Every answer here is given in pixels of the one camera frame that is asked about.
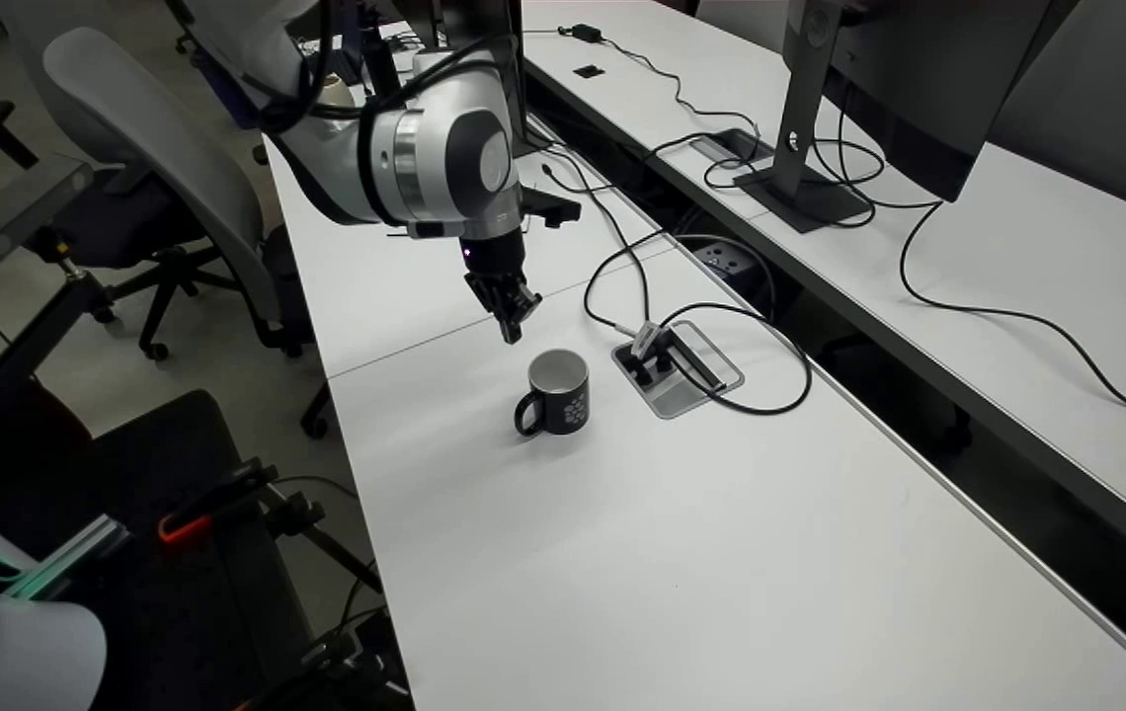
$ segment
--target black office chair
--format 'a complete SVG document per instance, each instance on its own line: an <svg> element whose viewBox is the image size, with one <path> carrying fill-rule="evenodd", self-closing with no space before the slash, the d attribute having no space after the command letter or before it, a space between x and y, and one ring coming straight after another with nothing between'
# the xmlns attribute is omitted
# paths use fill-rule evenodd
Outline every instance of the black office chair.
<svg viewBox="0 0 1126 711"><path fill-rule="evenodd" d="M170 347L157 342L157 329L170 296L178 287L198 296L198 284L239 287L239 282L207 267L218 261L214 246L193 249L193 242L207 237L198 213L157 172L152 172L145 162L137 162L137 153L107 121L68 101L44 72L44 51L57 34L68 29L104 25L101 0L0 0L0 16L61 129L101 162L94 186L75 205L68 205L44 242L33 242L33 249L44 261L75 261L81 267L152 266L145 272L115 284L111 296L128 301L156 287L137 347L152 361L168 361ZM0 101L0 151L29 170L41 157L7 129L7 117L14 101Z"/></svg>

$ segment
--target robotic arm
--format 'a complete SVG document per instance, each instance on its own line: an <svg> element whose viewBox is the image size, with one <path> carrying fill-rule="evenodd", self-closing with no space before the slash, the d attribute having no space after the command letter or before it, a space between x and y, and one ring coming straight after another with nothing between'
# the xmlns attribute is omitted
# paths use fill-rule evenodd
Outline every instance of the robotic arm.
<svg viewBox="0 0 1126 711"><path fill-rule="evenodd" d="M303 56L288 25L315 3L323 38ZM426 51L413 84L374 75L363 101L323 108L340 16L343 0L185 0L189 33L263 112L263 129L278 139L311 205L343 225L388 220L413 237L459 237L468 284L507 342L523 340L542 296L523 272L513 114L493 51Z"/></svg>

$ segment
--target black mug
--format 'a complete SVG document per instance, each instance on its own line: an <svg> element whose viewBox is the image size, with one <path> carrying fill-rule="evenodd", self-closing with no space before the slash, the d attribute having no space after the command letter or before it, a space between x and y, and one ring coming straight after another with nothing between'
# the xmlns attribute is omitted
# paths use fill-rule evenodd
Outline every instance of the black mug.
<svg viewBox="0 0 1126 711"><path fill-rule="evenodd" d="M572 433L589 424L589 362L579 351L544 351L531 362L531 395L519 404L513 424L527 440Z"/></svg>

